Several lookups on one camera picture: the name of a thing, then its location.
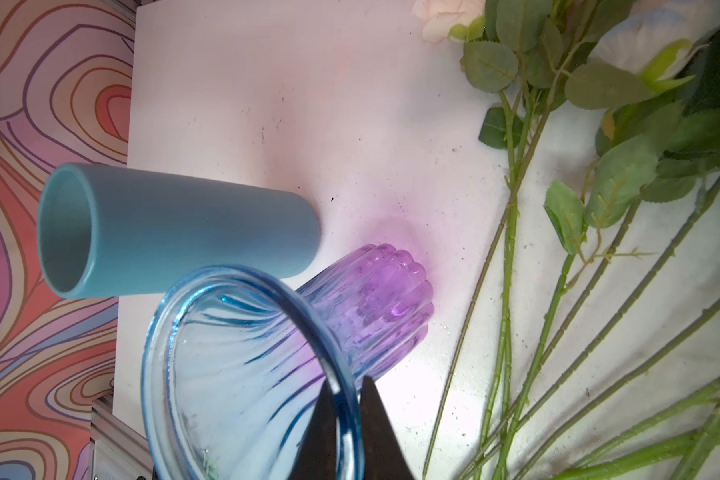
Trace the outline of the white blue rose stem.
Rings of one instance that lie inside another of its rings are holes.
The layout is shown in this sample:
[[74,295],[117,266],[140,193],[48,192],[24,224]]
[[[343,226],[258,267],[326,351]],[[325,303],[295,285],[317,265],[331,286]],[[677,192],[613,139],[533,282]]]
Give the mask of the white blue rose stem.
[[[541,355],[534,357],[531,374],[538,373],[559,343],[577,312],[572,307],[550,343],[549,327],[568,287],[565,284],[574,257],[589,230],[598,235],[618,222],[621,226],[610,247],[600,243],[582,268],[601,258],[577,301],[585,301],[628,230],[642,203],[682,199],[699,183],[704,192],[720,173],[720,1],[632,1],[628,15],[607,32],[595,20],[616,20],[600,6],[615,8],[617,1],[601,1],[582,30],[579,44],[594,43],[587,63],[566,71],[566,98],[587,109],[608,109],[599,135],[606,149],[595,162],[588,190],[577,196],[560,182],[547,191],[544,208],[567,257],[561,270],[540,337]],[[616,94],[627,81],[645,88],[622,99]]]

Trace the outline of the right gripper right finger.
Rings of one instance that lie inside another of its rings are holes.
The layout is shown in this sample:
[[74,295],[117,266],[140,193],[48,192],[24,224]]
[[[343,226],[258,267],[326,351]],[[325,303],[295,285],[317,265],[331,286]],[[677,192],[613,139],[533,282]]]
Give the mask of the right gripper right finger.
[[360,394],[365,480],[414,480],[372,377]]

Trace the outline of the purple blue glass vase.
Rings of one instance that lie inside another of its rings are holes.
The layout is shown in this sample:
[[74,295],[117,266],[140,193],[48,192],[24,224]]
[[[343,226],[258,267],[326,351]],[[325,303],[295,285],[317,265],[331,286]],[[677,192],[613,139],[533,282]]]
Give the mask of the purple blue glass vase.
[[246,267],[199,269],[161,300],[142,359],[142,415],[161,479],[284,479],[324,383],[340,405],[336,478],[366,469],[349,400],[426,336],[425,268],[389,244],[298,289]]

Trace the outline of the teal peony flower stem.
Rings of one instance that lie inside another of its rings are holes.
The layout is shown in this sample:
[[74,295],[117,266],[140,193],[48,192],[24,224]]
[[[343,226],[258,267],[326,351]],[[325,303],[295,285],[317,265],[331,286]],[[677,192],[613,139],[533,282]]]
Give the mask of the teal peony flower stem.
[[507,455],[513,479],[554,479],[602,464],[701,423],[720,394],[720,173],[674,205],[643,205],[636,220],[668,214],[647,233],[655,256],[636,273],[613,263],[622,303],[602,318],[577,301],[572,334],[586,340],[527,405]]

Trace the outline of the cream pink rose stem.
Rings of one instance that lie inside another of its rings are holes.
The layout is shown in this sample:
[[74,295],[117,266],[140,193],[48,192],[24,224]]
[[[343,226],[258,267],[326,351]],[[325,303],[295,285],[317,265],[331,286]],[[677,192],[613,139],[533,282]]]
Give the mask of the cream pink rose stem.
[[412,13],[430,42],[458,41],[462,71],[475,89],[496,93],[487,115],[503,122],[498,148],[507,154],[508,199],[484,260],[502,254],[497,352],[481,417],[480,447],[504,435],[514,407],[512,390],[512,283],[519,220],[519,193],[579,46],[567,33],[571,1],[417,1]]

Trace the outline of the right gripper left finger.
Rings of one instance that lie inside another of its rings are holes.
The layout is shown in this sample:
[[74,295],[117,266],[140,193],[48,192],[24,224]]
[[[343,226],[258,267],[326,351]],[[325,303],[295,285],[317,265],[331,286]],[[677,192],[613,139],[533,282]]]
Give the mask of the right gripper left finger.
[[337,413],[324,381],[289,480],[334,480],[337,467]]

